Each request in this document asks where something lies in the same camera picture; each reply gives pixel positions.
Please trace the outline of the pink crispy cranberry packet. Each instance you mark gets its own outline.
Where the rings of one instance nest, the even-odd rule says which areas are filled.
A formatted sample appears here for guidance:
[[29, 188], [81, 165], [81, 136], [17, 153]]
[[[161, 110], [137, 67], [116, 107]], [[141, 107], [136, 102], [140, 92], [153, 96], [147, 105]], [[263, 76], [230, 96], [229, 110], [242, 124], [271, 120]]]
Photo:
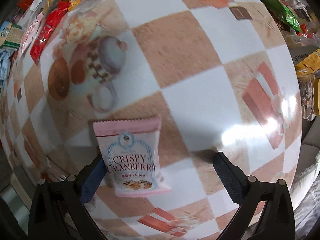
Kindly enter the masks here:
[[171, 190], [159, 162], [161, 126], [160, 116], [93, 123], [116, 196], [140, 198]]

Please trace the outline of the grey sofa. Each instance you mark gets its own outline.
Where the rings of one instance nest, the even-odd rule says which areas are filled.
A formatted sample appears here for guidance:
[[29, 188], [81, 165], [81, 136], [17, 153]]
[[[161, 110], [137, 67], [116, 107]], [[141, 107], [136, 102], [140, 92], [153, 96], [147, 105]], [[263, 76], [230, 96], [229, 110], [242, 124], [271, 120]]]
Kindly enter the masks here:
[[302, 143], [290, 194], [296, 239], [306, 239], [319, 222], [319, 118], [303, 122]]

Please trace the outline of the yellow snack box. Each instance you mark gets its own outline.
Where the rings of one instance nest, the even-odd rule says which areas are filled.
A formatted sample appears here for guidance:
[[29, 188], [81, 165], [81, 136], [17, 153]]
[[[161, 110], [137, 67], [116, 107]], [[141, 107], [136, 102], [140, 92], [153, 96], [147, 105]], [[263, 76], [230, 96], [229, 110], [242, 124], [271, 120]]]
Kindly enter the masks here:
[[298, 77], [304, 77], [313, 74], [320, 69], [320, 49], [311, 53], [308, 57], [303, 59], [300, 63], [295, 65], [296, 74]]

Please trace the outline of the light blue towel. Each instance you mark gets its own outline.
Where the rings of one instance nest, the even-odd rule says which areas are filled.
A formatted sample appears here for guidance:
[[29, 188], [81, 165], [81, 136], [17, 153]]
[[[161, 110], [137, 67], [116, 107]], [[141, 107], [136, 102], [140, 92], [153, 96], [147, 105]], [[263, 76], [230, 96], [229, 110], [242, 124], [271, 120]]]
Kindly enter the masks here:
[[0, 49], [0, 87], [3, 88], [10, 73], [11, 61], [10, 58], [13, 51]]

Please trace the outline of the green lid jar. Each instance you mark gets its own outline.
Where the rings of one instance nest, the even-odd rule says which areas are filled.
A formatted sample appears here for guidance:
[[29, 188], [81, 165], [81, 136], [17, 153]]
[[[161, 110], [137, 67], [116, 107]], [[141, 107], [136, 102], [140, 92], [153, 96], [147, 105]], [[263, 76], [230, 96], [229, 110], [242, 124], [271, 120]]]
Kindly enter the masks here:
[[1, 48], [18, 49], [21, 44], [24, 31], [20, 25], [4, 21], [0, 29]]

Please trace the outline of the flat red snack packet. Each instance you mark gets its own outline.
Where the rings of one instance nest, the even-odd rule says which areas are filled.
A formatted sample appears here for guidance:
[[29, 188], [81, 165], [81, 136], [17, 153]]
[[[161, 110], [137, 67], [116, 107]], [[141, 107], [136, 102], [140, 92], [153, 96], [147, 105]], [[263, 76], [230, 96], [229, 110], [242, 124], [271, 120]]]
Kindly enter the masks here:
[[39, 64], [39, 60], [45, 45], [47, 44], [50, 36], [52, 35], [57, 25], [60, 23], [63, 16], [66, 14], [70, 5], [70, 2], [61, 1], [58, 3], [57, 7], [47, 16], [44, 25], [30, 50], [30, 56], [36, 65]]

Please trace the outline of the green foil snack bag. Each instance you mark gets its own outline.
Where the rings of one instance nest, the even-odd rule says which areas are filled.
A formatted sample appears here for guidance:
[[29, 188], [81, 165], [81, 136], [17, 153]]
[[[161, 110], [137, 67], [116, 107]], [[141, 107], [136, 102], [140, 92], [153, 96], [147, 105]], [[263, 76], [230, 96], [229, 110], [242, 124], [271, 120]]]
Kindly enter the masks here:
[[261, 0], [267, 9], [282, 23], [302, 33], [299, 22], [292, 11], [278, 0]]

